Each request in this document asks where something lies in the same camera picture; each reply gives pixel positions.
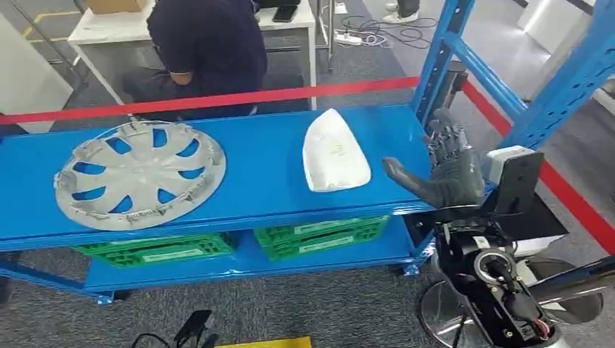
blue shelf leg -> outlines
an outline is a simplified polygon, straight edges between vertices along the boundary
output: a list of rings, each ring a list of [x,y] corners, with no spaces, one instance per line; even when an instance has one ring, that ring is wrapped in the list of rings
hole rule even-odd
[[[451,50],[442,42],[444,33],[454,33],[460,36],[473,5],[474,0],[448,0],[442,9],[432,46],[423,64],[421,78],[410,102],[410,106],[423,126],[429,118],[427,112],[432,108],[453,57]]]
[[[436,241],[433,232],[430,233],[416,248],[412,262],[402,265],[404,276],[417,276],[421,266],[436,252]]]
[[[0,260],[0,276],[11,279],[19,279],[27,281],[47,288],[67,291],[72,294],[77,294],[91,299],[95,299],[99,305],[107,305],[113,302],[113,291],[92,292],[83,288],[83,284],[77,281],[72,281],[33,268],[18,265],[17,263]]]
[[[536,149],[615,73],[615,0],[596,1],[593,13],[585,39],[515,120],[499,148]]]

blue metal rack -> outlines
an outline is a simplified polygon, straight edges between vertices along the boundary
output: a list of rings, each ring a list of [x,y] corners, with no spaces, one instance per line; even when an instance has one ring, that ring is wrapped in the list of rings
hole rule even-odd
[[[406,274],[416,274],[432,253],[431,238],[414,245],[398,216],[390,220],[382,237],[375,241],[282,262],[266,260],[250,229],[430,210],[429,205],[389,180],[380,160],[397,157],[408,170],[424,178],[429,175],[429,159],[421,141],[423,125],[453,55],[514,121],[501,146],[539,146],[615,71],[615,27],[611,24],[615,0],[598,0],[587,38],[527,106],[461,40],[473,3],[446,1],[409,106],[340,110],[372,168],[370,183],[360,188],[329,194],[316,194],[307,188],[300,153],[305,131],[318,112],[196,121],[190,124],[215,138],[228,158],[226,177],[216,193],[188,215],[155,228],[92,231],[59,211],[51,178],[75,146],[100,130],[5,138],[0,144],[0,179],[5,183],[4,195],[11,197],[12,203],[2,210],[0,251],[220,231],[234,231],[238,247],[232,257],[187,260],[181,262],[181,267],[167,264],[120,270],[93,261],[83,283],[10,262],[0,262],[0,276],[91,297],[104,304],[112,301],[113,291],[117,290],[207,279],[368,265],[399,265]]]

gray floor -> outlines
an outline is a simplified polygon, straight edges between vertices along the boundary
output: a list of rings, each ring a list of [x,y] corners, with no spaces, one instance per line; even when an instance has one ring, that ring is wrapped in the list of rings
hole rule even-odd
[[[22,0],[35,17],[42,12],[73,11],[69,0]],[[382,17],[383,1],[347,1],[349,15]],[[18,28],[25,23],[0,11]],[[442,0],[423,1],[421,16],[438,17]],[[511,88],[520,95],[534,86],[526,77],[536,73],[547,54],[515,26],[521,8],[510,0],[477,0],[464,38]],[[64,35],[62,27],[54,27]],[[432,29],[421,29],[429,37]],[[46,57],[49,51],[41,53]],[[392,49],[337,48],[335,70],[323,68],[319,54],[319,83],[369,80],[418,75],[426,51],[394,44]],[[272,57],[273,70],[296,74],[291,56]],[[391,91],[357,96],[320,99],[320,107],[352,104],[404,102],[409,91]],[[94,79],[70,101],[70,107],[104,105],[112,101]],[[492,149],[499,135],[484,121],[474,106],[459,96],[453,112],[467,125],[471,140],[483,150]],[[121,117],[93,124],[57,123],[54,130],[106,126]],[[547,158],[599,212],[614,222],[615,191],[608,179],[615,175],[612,158],[615,117],[609,117],[597,104],[590,103],[562,127],[545,145]],[[575,264],[604,255],[592,237],[544,188],[539,193],[570,230],[571,235],[556,242],[548,254]],[[67,249],[26,252],[22,261],[41,269],[83,277],[87,259]],[[216,311],[216,330],[225,343],[296,336],[312,336],[314,347],[435,347],[416,320],[416,301],[434,279],[427,272],[416,278],[395,278],[387,268],[370,268],[249,281],[194,284],[137,291],[129,301],[97,307],[73,295],[14,282],[11,301],[0,308],[0,347],[127,347],[140,332],[152,331],[170,338],[192,310]],[[590,345],[612,347],[615,341],[613,295],[607,296],[604,313],[592,323],[565,327],[573,347]]]

white plastic part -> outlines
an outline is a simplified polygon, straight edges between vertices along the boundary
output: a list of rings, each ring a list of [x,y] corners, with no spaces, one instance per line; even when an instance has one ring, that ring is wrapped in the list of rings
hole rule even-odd
[[[483,176],[492,183],[500,183],[506,161],[531,154],[532,152],[534,150],[519,145],[489,151],[483,159]]]
[[[346,4],[344,1],[336,0],[335,1],[335,14],[337,15],[346,15],[348,13],[348,9],[346,8]]]
[[[351,189],[371,180],[371,169],[357,139],[335,109],[325,111],[307,129],[303,170],[314,192]]]
[[[203,203],[226,171],[223,150],[181,123],[133,121],[86,141],[54,176],[71,220],[110,231],[147,228]]]

cardboard box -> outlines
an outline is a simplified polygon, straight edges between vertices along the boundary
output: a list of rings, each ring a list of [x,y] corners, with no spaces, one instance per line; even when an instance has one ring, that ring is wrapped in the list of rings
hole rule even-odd
[[[96,15],[118,12],[140,12],[148,0],[88,0],[88,5]]]

